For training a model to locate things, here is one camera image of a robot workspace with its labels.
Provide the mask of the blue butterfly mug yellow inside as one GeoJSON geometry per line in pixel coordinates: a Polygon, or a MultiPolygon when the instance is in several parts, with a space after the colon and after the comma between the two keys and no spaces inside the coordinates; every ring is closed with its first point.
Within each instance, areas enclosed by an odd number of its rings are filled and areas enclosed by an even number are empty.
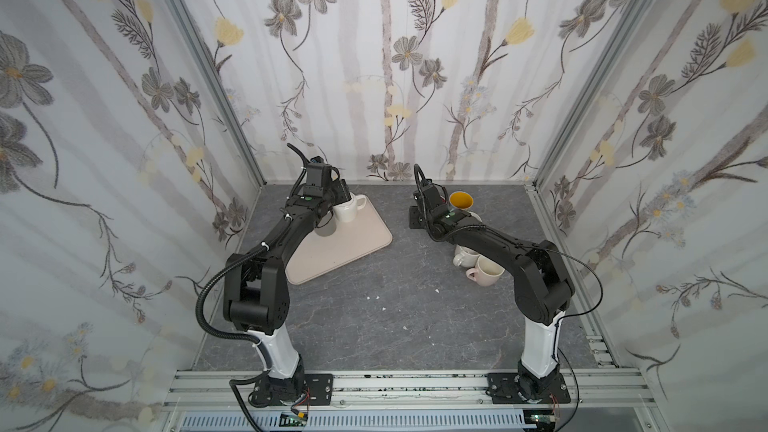
{"type": "Polygon", "coordinates": [[[449,204],[459,210],[470,210],[474,205],[474,198],[467,192],[455,191],[449,195],[449,204]]]}

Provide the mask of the white round mug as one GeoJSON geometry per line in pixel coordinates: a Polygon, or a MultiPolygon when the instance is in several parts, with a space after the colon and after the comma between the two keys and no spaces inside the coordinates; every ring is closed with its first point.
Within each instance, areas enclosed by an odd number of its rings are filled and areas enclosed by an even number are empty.
{"type": "Polygon", "coordinates": [[[356,218],[358,213],[363,210],[368,204],[368,197],[366,195],[350,194],[350,199],[344,203],[335,205],[332,210],[334,217],[340,223],[351,223],[356,218]]]}

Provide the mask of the small cream white mug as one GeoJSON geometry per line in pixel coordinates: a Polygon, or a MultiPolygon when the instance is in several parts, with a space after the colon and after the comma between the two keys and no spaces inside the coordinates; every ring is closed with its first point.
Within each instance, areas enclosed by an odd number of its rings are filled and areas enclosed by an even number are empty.
{"type": "Polygon", "coordinates": [[[454,266],[469,269],[476,266],[479,257],[480,254],[476,251],[467,247],[456,245],[452,263],[454,266]]]}

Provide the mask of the beige plastic tray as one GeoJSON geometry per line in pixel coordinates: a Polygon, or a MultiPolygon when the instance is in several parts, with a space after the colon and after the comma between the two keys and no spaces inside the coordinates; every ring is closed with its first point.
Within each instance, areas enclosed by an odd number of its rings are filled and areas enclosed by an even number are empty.
{"type": "Polygon", "coordinates": [[[392,243],[392,233],[366,195],[354,197],[351,205],[356,207],[351,222],[340,222],[335,213],[332,234],[315,230],[301,242],[286,266],[290,284],[306,283],[392,243]]]}

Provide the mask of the pink mug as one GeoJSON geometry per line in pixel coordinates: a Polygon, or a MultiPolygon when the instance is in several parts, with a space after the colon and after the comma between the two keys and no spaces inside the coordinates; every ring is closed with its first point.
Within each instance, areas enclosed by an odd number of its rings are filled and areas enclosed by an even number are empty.
{"type": "Polygon", "coordinates": [[[480,256],[475,265],[466,270],[466,277],[481,287],[494,285],[506,272],[506,270],[496,262],[485,256],[480,256]]]}

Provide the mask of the small grey mug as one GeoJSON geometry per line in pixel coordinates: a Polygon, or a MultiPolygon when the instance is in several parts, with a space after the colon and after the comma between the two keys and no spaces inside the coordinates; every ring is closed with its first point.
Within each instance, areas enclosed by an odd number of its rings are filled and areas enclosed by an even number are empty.
{"type": "Polygon", "coordinates": [[[470,211],[467,211],[467,213],[468,213],[469,215],[471,215],[471,216],[472,216],[474,219],[476,219],[477,221],[479,221],[479,222],[482,222],[482,218],[481,218],[481,216],[480,216],[479,214],[477,214],[476,212],[473,212],[473,211],[471,211],[471,210],[470,210],[470,211]]]}

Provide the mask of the tall grey mug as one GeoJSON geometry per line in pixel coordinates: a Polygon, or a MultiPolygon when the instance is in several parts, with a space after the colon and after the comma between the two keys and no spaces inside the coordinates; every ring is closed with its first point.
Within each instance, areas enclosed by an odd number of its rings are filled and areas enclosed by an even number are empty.
{"type": "Polygon", "coordinates": [[[330,211],[324,218],[320,220],[318,225],[315,227],[314,232],[319,237],[329,237],[332,236],[336,230],[336,219],[334,218],[334,213],[330,211]]]}

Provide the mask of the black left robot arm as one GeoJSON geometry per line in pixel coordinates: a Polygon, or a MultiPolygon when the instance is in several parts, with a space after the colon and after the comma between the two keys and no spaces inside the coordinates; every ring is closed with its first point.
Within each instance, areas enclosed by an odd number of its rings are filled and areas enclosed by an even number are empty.
{"type": "Polygon", "coordinates": [[[247,341],[262,358],[264,370],[259,375],[232,382],[239,403],[266,407],[306,397],[303,362],[285,328],[290,308],[286,268],[332,208],[350,199],[336,167],[319,157],[305,159],[278,223],[258,246],[231,255],[200,291],[195,318],[201,329],[222,340],[247,341]],[[222,315],[235,326],[234,332],[215,328],[204,312],[207,296],[219,281],[224,282],[222,315]]]}

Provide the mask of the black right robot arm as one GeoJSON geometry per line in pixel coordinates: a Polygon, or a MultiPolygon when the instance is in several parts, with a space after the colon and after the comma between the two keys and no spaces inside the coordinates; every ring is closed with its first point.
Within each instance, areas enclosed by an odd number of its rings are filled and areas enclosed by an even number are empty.
{"type": "Polygon", "coordinates": [[[558,360],[562,322],[575,287],[564,260],[550,241],[533,243],[490,227],[470,213],[449,205],[446,189],[428,178],[416,180],[415,204],[409,227],[425,230],[435,242],[468,248],[511,274],[514,301],[526,319],[524,347],[512,386],[501,385],[496,396],[522,403],[554,398],[564,385],[558,360]]]}

